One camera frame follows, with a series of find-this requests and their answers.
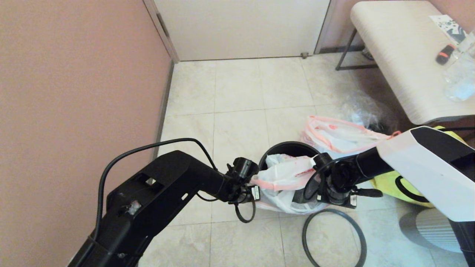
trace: wall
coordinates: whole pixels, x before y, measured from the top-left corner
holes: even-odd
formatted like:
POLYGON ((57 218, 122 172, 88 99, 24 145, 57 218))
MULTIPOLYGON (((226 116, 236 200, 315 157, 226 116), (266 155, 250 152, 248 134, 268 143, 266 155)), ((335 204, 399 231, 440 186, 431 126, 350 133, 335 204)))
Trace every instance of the wall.
MULTIPOLYGON (((354 4, 361 0, 332 0, 334 10, 327 15, 328 30, 322 38, 322 48, 346 46, 354 29, 350 20, 350 11, 354 4)), ((466 30, 475 29, 475 1, 474 0, 430 0, 442 14, 448 14, 466 30)), ((352 45, 361 45, 357 36, 352 45)))
POLYGON ((65 266, 104 167, 155 141, 170 58, 140 0, 4 0, 0 20, 0 266, 65 266))

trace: white plastic bag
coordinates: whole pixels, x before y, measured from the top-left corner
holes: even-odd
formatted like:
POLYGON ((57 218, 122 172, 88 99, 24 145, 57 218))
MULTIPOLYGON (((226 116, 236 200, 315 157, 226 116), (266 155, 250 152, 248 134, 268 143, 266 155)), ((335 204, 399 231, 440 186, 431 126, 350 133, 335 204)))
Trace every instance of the white plastic bag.
POLYGON ((258 208, 291 214, 311 214, 327 206, 317 201, 304 204, 292 202, 295 191, 303 189, 315 173, 312 158, 275 154, 266 157, 266 164, 268 169, 254 175, 250 182, 261 189, 261 200, 256 202, 258 208))
POLYGON ((301 141, 335 159, 366 151, 399 133, 385 135, 347 121, 310 116, 302 132, 301 141))

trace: floor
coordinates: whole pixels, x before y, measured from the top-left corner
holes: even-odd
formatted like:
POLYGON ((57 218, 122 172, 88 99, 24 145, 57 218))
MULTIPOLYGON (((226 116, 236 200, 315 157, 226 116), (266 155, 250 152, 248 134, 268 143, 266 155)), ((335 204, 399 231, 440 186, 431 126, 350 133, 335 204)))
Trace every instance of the floor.
MULTIPOLYGON (((224 172, 226 163, 236 157, 258 162, 270 146, 298 140, 309 115, 348 119, 358 109, 363 110, 361 114, 375 115, 390 110, 386 113, 391 116, 382 120, 391 130, 410 127, 381 72, 337 72, 334 66, 339 56, 180 62, 173 73, 161 139, 197 138, 224 172)), ((362 61, 358 53, 350 54, 348 60, 362 61)), ((159 154, 176 149, 206 162, 192 143, 164 146, 159 154)), ((430 250, 405 238, 398 219, 416 208, 388 195, 382 199, 359 197, 355 210, 339 208, 353 217, 365 234, 365 266, 467 266, 462 254, 430 250)), ((248 218, 252 209, 246 204, 242 210, 248 218)), ((311 267, 301 243, 305 219, 257 210, 255 219, 244 224, 238 221, 234 207, 194 197, 154 238, 139 266, 311 267)), ((312 221, 307 239, 321 266, 350 267, 359 256, 355 237, 344 219, 322 214, 312 221)))

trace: white door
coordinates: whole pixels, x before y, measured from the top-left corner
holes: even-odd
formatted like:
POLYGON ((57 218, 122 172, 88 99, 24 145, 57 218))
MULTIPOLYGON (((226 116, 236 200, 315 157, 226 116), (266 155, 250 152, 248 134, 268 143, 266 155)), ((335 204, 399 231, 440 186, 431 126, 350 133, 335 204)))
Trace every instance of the white door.
POLYGON ((313 54, 330 0, 154 0, 180 60, 313 54))

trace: yellow object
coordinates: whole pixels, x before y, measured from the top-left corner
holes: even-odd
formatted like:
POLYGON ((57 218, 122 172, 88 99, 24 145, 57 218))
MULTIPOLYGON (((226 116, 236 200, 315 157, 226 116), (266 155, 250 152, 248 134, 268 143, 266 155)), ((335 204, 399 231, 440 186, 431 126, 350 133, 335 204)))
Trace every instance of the yellow object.
MULTIPOLYGON (((442 126, 435 127, 435 129, 443 129, 443 128, 444 127, 442 127, 442 126)), ((445 132, 445 133, 452 136, 452 137, 454 137, 455 139, 461 141, 462 143, 465 143, 464 140, 462 138, 460 138, 460 136, 456 135, 454 132, 445 132)), ((371 182, 371 184, 373 185, 374 188, 376 188, 378 190, 381 190, 381 192, 383 192, 385 194, 388 194, 388 195, 391 195, 391 196, 393 196, 395 198, 398 198, 400 200, 404 200, 406 202, 410 202, 410 203, 417 204, 417 205, 424 206, 424 207, 429 207, 429 208, 434 207, 434 205, 432 205, 432 203, 422 203, 422 202, 419 202, 419 201, 415 201, 415 200, 407 197, 406 195, 404 195, 401 191, 399 191, 399 189, 398 189, 398 187, 396 186, 396 183, 395 183, 396 178, 399 177, 399 176, 400 176, 399 172, 396 172, 396 171, 387 172, 385 174, 381 174, 381 175, 378 175, 378 176, 374 177, 374 179, 370 180, 370 182, 371 182)), ((414 186, 412 186, 412 184, 410 184, 406 179, 402 179, 401 183, 410 192, 412 192, 416 195, 422 196, 421 193, 417 189, 415 189, 414 186)))

